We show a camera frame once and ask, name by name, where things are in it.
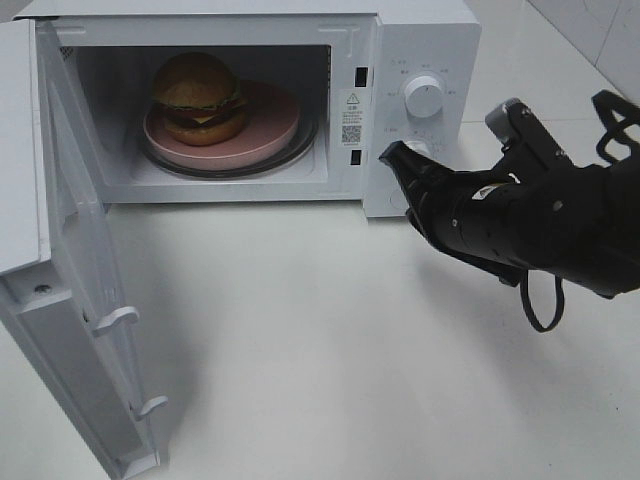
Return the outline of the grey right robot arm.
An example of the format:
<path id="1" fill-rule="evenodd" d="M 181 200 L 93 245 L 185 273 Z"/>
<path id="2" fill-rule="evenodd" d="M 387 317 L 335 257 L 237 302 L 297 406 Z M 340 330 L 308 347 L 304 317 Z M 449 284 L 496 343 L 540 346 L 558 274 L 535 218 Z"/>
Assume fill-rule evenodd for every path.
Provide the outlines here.
<path id="1" fill-rule="evenodd" d="M 639 161 L 574 165 L 550 150 L 504 151 L 454 171 L 397 141 L 380 159 L 414 228 L 437 250 L 515 286 L 541 270 L 604 298 L 639 286 Z"/>

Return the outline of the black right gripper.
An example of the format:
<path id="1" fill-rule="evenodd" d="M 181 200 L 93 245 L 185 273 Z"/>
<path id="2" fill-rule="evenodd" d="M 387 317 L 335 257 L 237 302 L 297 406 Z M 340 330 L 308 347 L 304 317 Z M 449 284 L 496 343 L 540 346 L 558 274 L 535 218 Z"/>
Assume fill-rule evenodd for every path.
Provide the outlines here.
<path id="1" fill-rule="evenodd" d="M 509 258 L 499 219 L 502 204 L 473 198 L 489 186 L 507 186 L 512 193 L 513 182 L 488 171 L 455 172 L 403 141 L 392 142 L 379 160 L 395 175 L 408 203 L 410 224 L 431 246 L 508 286 L 518 286 L 526 268 Z"/>

